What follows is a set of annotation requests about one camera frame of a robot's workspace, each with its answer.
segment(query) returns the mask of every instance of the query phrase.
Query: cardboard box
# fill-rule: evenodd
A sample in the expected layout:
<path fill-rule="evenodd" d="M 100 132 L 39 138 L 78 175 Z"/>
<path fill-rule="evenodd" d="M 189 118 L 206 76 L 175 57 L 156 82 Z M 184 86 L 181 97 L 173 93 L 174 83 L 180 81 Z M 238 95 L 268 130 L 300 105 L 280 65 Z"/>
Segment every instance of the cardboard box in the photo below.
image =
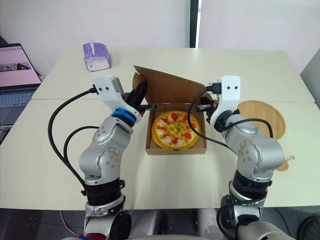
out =
<path fill-rule="evenodd" d="M 199 137 L 196 143 L 187 149 L 163 149 L 159 147 L 152 138 L 151 127 L 156 117 L 171 110 L 188 111 L 189 105 L 194 97 L 205 88 L 203 84 L 190 81 L 182 77 L 167 74 L 140 66 L 134 66 L 136 73 L 133 76 L 133 87 L 143 81 L 147 81 L 148 88 L 145 99 L 148 104 L 156 104 L 157 110 L 150 111 L 147 126 L 145 151 L 149 155 L 185 155 L 204 154 L 207 150 L 207 142 Z M 205 118 L 203 112 L 191 114 L 198 120 L 201 133 L 206 134 Z"/>

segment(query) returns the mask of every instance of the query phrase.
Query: toy pizza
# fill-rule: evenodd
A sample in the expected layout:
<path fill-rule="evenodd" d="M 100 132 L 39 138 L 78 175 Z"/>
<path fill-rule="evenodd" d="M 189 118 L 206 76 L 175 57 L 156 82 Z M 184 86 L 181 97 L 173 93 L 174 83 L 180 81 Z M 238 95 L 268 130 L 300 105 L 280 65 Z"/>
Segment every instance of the toy pizza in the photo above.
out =
<path fill-rule="evenodd" d="M 193 128 L 201 132 L 199 122 L 190 115 Z M 188 149 L 198 140 L 188 124 L 185 111 L 167 111 L 153 122 L 151 134 L 154 142 L 163 149 Z"/>

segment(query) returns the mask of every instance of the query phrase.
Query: tissue box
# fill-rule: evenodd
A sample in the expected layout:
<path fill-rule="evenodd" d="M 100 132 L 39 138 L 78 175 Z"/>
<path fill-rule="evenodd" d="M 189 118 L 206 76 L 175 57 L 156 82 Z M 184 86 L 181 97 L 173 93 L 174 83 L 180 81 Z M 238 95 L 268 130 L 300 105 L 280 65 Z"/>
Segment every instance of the tissue box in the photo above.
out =
<path fill-rule="evenodd" d="M 90 42 L 83 45 L 84 63 L 89 72 L 111 68 L 111 58 L 107 46 Z"/>

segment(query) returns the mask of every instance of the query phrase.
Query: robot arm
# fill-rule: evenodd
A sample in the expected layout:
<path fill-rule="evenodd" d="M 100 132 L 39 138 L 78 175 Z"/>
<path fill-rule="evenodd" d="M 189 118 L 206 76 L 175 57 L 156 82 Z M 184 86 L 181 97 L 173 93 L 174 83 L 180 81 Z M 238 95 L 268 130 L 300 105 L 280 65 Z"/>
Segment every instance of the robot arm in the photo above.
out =
<path fill-rule="evenodd" d="M 229 194 L 221 199 L 217 214 L 220 230 L 229 239 L 293 239 L 274 225 L 259 221 L 273 173 L 284 159 L 282 147 L 275 139 L 263 135 L 251 121 L 236 124 L 246 119 L 237 110 L 241 89 L 238 76 L 223 76 L 214 85 L 208 89 L 218 89 L 213 92 L 217 94 L 217 101 L 201 99 L 205 105 L 198 105 L 196 109 L 207 111 L 207 121 L 237 155 L 237 169 L 229 182 Z"/>
<path fill-rule="evenodd" d="M 141 105 L 147 92 L 146 82 L 130 93 L 124 93 L 119 78 L 113 75 L 96 77 L 94 85 L 113 113 L 96 130 L 79 160 L 87 195 L 83 234 L 126 239 L 131 217 L 122 211 L 126 200 L 121 193 L 125 187 L 125 181 L 120 180 L 122 155 L 130 142 L 134 124 L 140 122 L 145 110 L 156 106 Z"/>

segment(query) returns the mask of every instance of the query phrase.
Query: cardboard box lid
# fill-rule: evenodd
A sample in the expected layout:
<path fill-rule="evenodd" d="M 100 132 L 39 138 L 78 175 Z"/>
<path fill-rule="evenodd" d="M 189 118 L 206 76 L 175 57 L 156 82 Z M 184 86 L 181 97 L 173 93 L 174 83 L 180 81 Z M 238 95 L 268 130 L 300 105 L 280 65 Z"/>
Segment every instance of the cardboard box lid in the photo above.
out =
<path fill-rule="evenodd" d="M 137 71 L 133 76 L 133 88 L 147 81 L 148 88 L 145 99 L 153 103 L 191 103 L 194 97 L 205 88 L 201 83 L 165 72 L 134 66 Z"/>

